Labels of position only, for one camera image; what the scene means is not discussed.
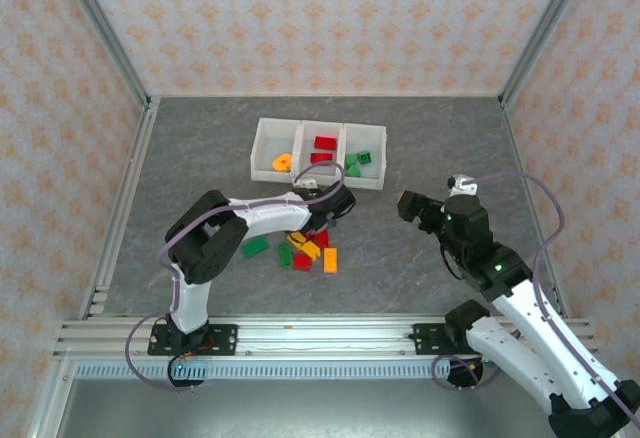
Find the long green lego brick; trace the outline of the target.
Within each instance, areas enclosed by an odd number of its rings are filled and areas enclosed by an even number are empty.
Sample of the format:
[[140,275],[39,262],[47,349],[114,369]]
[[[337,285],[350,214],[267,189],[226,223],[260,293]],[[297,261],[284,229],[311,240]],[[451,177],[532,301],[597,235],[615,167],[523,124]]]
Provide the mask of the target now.
[[252,258],[266,251],[269,248],[269,242],[264,236],[259,236],[245,241],[241,250],[246,258]]

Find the grey metal panel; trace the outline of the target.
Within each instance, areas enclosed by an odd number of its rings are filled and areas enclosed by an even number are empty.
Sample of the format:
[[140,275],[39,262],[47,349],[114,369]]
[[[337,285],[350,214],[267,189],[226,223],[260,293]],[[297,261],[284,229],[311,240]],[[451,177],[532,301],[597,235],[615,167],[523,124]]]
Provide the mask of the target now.
[[445,391],[425,380],[223,380],[171,393],[75,380],[28,438],[556,438],[535,401],[500,377]]

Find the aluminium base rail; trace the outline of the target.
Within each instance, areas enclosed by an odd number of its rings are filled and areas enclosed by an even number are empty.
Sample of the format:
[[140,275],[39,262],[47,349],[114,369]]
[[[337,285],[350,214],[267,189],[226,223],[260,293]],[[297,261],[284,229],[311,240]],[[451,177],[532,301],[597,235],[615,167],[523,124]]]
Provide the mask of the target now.
[[[134,363],[151,361],[147,353],[154,319],[137,331],[133,316],[92,316],[62,325],[54,346],[58,360],[121,360],[129,335]],[[442,323],[442,316],[415,314],[229,315],[214,324],[235,324],[236,360],[417,360],[408,338],[417,323]]]

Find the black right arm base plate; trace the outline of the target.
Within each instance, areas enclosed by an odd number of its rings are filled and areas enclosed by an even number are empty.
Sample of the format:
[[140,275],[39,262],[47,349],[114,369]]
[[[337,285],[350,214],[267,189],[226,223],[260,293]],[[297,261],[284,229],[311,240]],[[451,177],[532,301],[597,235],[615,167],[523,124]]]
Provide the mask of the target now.
[[455,351],[443,323],[416,323],[408,338],[414,343],[415,353],[419,356],[441,356]]

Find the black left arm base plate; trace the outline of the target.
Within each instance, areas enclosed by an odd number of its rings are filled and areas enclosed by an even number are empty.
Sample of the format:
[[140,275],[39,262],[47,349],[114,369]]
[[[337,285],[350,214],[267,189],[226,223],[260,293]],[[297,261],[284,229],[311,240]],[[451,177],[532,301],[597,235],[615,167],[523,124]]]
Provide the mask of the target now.
[[185,334],[173,323],[154,324],[147,348],[150,356],[234,356],[238,326],[206,323]]

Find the aluminium frame post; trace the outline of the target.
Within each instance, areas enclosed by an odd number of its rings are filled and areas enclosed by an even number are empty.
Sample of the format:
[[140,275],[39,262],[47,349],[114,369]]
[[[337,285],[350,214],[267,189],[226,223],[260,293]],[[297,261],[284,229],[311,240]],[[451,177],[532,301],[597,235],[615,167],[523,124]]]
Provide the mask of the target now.
[[503,110],[514,102],[517,93],[526,81],[546,42],[551,37],[559,19],[571,0],[549,0],[544,11],[519,55],[498,101]]
[[133,66],[99,0],[78,0],[78,2],[104,45],[107,54],[124,79],[126,87],[138,104],[146,108],[151,101],[151,96],[143,85],[139,74]]

